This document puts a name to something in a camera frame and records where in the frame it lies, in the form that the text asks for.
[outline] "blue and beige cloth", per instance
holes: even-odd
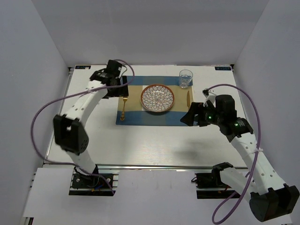
[[[152,84],[163,84],[168,86],[174,93],[174,105],[166,112],[149,112],[141,103],[141,93],[144,88]],[[119,98],[117,125],[136,126],[186,126],[180,119],[187,113],[187,94],[189,91],[190,102],[193,102],[192,87],[179,86],[177,76],[135,76],[133,82],[128,86],[129,96],[125,104],[125,119],[120,120],[124,106],[123,98]]]

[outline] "glass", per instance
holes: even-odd
[[[184,69],[179,72],[179,86],[182,88],[187,88],[189,83],[193,79],[193,73],[188,69]]]

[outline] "gray wall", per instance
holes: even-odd
[[[277,172],[300,189],[300,1],[270,0],[239,56],[237,84],[253,97],[262,147]],[[252,124],[250,103],[243,102]],[[300,224],[300,202],[291,215]]]
[[[31,179],[42,164],[30,142],[30,123],[46,102],[61,96],[68,69],[30,0],[0,7],[0,220],[18,225]],[[52,131],[50,107],[36,126],[45,153]]]
[[[235,63],[268,0],[32,0],[68,66]]]

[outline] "patterned plate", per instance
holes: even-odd
[[[174,94],[167,86],[153,84],[142,91],[141,103],[149,111],[164,112],[173,106]]]

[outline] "fork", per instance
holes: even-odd
[[[128,97],[123,97],[124,106],[123,106],[122,115],[120,117],[121,121],[123,121],[125,119],[125,103],[127,102],[127,100],[128,100]]]

